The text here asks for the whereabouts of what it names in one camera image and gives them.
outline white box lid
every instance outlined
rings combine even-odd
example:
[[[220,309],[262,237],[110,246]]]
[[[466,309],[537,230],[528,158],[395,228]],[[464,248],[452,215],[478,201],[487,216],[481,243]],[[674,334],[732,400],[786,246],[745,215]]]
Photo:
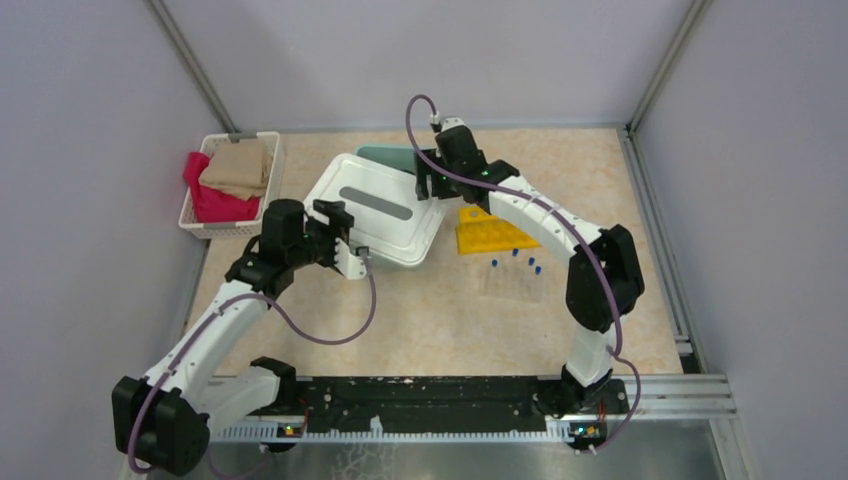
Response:
[[[418,201],[413,175],[349,153],[333,159],[304,200],[306,212],[321,218],[315,199],[345,202],[354,218],[351,244],[404,267],[424,261],[447,210],[437,199]]]

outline pink cloth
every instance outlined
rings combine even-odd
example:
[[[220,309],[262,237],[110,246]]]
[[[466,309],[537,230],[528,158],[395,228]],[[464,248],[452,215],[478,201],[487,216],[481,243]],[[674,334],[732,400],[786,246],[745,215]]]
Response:
[[[201,223],[236,222],[254,220],[259,211],[259,197],[241,200],[232,195],[204,187],[200,184],[200,174],[209,166],[209,157],[200,152],[188,154],[183,179],[191,190],[194,203],[194,215]]]

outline table surface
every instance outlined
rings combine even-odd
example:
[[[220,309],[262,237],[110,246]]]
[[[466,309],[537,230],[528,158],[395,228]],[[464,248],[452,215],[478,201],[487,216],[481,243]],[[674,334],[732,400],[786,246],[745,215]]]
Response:
[[[620,223],[633,234],[645,293],[624,325],[623,356],[641,373],[681,373],[668,312],[615,130],[477,130],[489,161],[515,165],[538,190],[595,224]],[[423,144],[432,133],[419,132]],[[284,134],[282,197],[302,200],[339,153],[363,143],[408,144],[404,132]],[[342,346],[298,337],[273,310],[225,359],[219,375],[236,375],[268,356],[300,375],[559,374],[571,350],[575,321],[565,308],[567,269],[543,249],[459,255],[459,199],[424,263],[416,269],[375,267],[377,314],[369,330]],[[246,238],[209,246],[188,327],[215,296]],[[527,265],[530,256],[542,273]],[[492,267],[492,260],[498,267]],[[358,330],[367,317],[368,282],[349,281],[317,266],[295,273],[279,301],[306,332],[327,339]],[[615,365],[615,372],[630,373]]]

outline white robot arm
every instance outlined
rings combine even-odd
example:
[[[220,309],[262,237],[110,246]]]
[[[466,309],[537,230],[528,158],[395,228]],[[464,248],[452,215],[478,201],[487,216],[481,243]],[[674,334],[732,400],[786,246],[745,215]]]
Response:
[[[281,382],[293,381],[294,369],[268,358],[252,362],[236,378],[209,382],[235,343],[268,311],[266,299],[276,300],[291,285],[295,270],[317,263],[351,280],[366,276],[367,248],[351,252],[354,219],[344,203],[316,200],[313,209],[315,217],[306,215],[299,201],[271,202],[262,232],[248,242],[200,320],[140,379],[118,382],[112,391],[118,450],[184,475],[200,461],[210,438],[292,395]]]
[[[431,127],[438,148],[420,152],[426,160],[416,158],[419,199],[431,194],[437,198],[461,195],[466,202],[512,223],[569,267],[566,304],[578,325],[563,377],[573,383],[579,403],[602,387],[612,372],[610,349],[618,339],[611,328],[615,326],[611,304],[618,310],[620,326],[645,290],[630,232],[620,225],[606,230],[589,223],[536,190],[503,160],[488,163],[471,130],[458,117],[442,120],[435,114]],[[471,184],[450,178],[457,175],[470,179]],[[574,233],[582,237],[591,252],[579,245],[562,219],[573,226]],[[604,292],[589,255],[600,262],[614,302]]]

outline white basket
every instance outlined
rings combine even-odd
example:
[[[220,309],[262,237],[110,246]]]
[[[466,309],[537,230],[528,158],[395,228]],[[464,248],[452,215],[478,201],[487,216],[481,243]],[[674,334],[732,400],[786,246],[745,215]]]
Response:
[[[252,237],[258,235],[262,228],[262,214],[272,200],[280,197],[280,186],[283,181],[283,143],[277,132],[234,133],[207,135],[200,146],[200,152],[212,157],[218,147],[224,143],[238,143],[240,140],[258,138],[265,144],[265,150],[273,156],[271,173],[268,175],[268,188],[259,204],[259,212],[253,220],[240,222],[199,223],[194,215],[194,203],[191,200],[191,190],[186,190],[183,201],[183,211],[180,213],[180,228],[194,234],[197,238],[227,238]]]

